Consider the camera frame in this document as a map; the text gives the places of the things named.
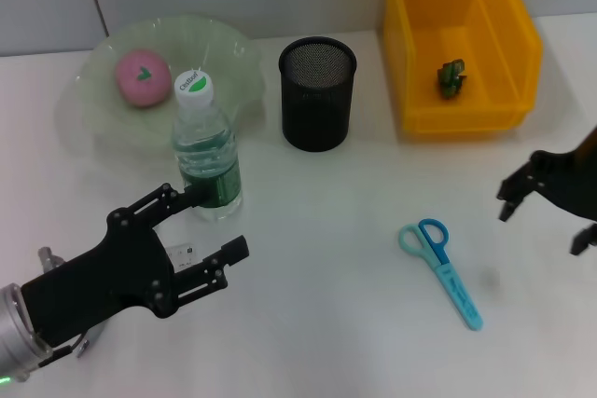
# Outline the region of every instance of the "pink fruit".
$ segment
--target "pink fruit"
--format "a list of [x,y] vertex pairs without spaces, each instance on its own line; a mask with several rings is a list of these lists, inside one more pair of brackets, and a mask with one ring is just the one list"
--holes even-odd
[[137,107],[149,107],[166,100],[172,88],[172,76],[166,61],[151,50],[133,50],[116,66],[120,93]]

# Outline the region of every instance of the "white bottle cap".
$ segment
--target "white bottle cap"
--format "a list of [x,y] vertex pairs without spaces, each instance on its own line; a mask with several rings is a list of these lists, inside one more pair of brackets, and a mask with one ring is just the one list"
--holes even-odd
[[214,84],[205,72],[188,70],[174,81],[174,93],[181,107],[201,109],[214,100]]

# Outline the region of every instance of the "green toy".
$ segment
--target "green toy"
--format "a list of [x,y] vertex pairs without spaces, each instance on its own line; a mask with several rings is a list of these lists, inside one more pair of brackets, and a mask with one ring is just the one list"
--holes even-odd
[[466,75],[460,75],[465,70],[463,60],[454,60],[445,63],[437,69],[437,80],[441,94],[447,100],[455,97],[463,86]]

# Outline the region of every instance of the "blue scissors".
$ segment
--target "blue scissors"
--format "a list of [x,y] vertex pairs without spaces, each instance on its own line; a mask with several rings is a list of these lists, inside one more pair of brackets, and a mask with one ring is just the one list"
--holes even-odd
[[[427,233],[425,226],[437,227],[442,234],[442,240],[440,242],[433,241]],[[417,240],[423,246],[422,249],[412,247],[405,241],[405,237],[409,232],[414,233]],[[443,224],[437,219],[427,218],[422,220],[419,225],[408,224],[402,227],[398,233],[398,242],[404,252],[419,256],[427,262],[431,270],[436,273],[437,278],[463,316],[463,319],[465,319],[468,327],[471,330],[478,331],[483,327],[483,319],[481,319],[477,308],[475,308],[475,304],[466,291],[465,285],[460,280],[456,269],[450,262],[450,258],[446,256],[446,251],[444,250],[449,237],[448,229]]]

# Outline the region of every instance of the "yellow storage box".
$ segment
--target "yellow storage box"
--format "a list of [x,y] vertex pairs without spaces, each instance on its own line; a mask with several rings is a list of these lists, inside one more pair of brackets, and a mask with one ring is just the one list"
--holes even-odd
[[[542,46],[521,0],[386,0],[383,46],[408,134],[507,130],[535,105]],[[466,79],[446,100],[437,69],[457,59]]]

